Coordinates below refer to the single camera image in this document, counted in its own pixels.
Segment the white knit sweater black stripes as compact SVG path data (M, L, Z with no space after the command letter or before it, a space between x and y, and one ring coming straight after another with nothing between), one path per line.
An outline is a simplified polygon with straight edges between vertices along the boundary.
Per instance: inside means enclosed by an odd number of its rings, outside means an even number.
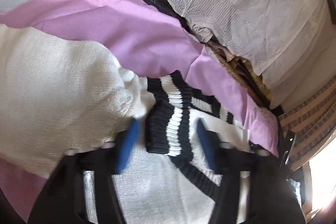
M155 104L150 77L181 117L181 86L167 57L115 57L100 43L69 41L32 27L1 25L1 187L28 218L64 152L88 152L144 120ZM206 223L214 200L140 137L127 169L114 178L127 223Z

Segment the pink purple bed sheet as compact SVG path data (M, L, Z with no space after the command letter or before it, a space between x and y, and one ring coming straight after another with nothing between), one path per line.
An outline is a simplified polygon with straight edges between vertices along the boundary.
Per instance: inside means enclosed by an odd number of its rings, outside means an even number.
M165 67L188 67L186 75L173 73L181 86L180 118L159 78L150 77L156 102L144 120L132 118L139 121L138 140L144 138L149 153L174 154L173 164L214 200L206 223L278 220L274 180L267 172L277 155L274 116L261 112L177 19L143 0L1 0L1 25L97 42L115 57L144 62L167 57ZM199 119L215 149L216 173L209 169L198 138ZM38 194L28 223L127 223L114 182L119 175L114 173L116 136L88 152L65 151Z

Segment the brown plaid cloth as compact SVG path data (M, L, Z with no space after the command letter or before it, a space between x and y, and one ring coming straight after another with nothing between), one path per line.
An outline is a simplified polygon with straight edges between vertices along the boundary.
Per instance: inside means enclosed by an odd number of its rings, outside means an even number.
M308 100L279 117L284 133L295 133L289 157L292 170L299 169L333 137L335 128L335 77Z

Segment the dark clothes under lace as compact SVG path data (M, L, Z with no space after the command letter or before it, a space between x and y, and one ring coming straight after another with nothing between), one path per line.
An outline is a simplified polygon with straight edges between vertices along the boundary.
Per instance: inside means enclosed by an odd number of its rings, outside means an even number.
M184 17L177 14L167 0L143 0L143 1L147 3L148 5L155 7L159 12L177 19L180 22L181 26L189 34L192 34L192 35L194 34L194 32L189 27L187 20Z

